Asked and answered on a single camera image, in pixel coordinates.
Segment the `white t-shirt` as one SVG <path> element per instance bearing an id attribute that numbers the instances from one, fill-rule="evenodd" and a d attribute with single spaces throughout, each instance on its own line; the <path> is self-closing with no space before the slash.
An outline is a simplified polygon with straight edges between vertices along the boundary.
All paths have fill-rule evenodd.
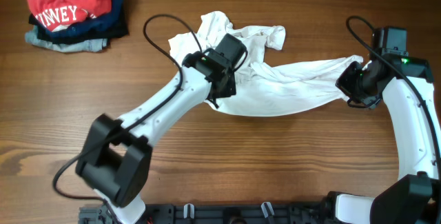
<path id="1" fill-rule="evenodd" d="M 246 26 L 235 29 L 227 15 L 214 11 L 201 17 L 195 35 L 178 34 L 169 39 L 170 54 L 179 63 L 198 49 L 215 48 L 230 34 L 247 47 L 245 63 L 235 73 L 236 94 L 217 99 L 211 108 L 236 116 L 271 117 L 296 114 L 347 96 L 336 87 L 338 77 L 358 55 L 319 61 L 303 61 L 271 67 L 265 63 L 267 48 L 281 50 L 286 30 L 283 26 Z"/>

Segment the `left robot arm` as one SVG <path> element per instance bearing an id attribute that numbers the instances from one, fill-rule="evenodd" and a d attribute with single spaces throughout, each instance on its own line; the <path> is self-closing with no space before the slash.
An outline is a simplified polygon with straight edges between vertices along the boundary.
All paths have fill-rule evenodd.
<path id="1" fill-rule="evenodd" d="M 248 51 L 226 34 L 215 48 L 185 56 L 178 74 L 136 109 L 111 119 L 94 120 L 75 172 L 103 201 L 91 216 L 82 209 L 80 223 L 142 223 L 146 206 L 140 191 L 145 185 L 152 150 L 186 112 L 204 101 L 236 94 L 234 73 Z"/>

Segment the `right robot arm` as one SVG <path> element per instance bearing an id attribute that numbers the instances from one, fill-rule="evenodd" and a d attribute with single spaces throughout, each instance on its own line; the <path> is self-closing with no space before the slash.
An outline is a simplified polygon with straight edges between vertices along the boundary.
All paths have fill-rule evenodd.
<path id="1" fill-rule="evenodd" d="M 353 62 L 336 87 L 352 108 L 387 106 L 396 139 L 399 176 L 375 198 L 337 193 L 333 214 L 342 223 L 440 222 L 440 124 L 429 62 L 410 57 L 403 28 L 376 28 L 370 61 Z"/>

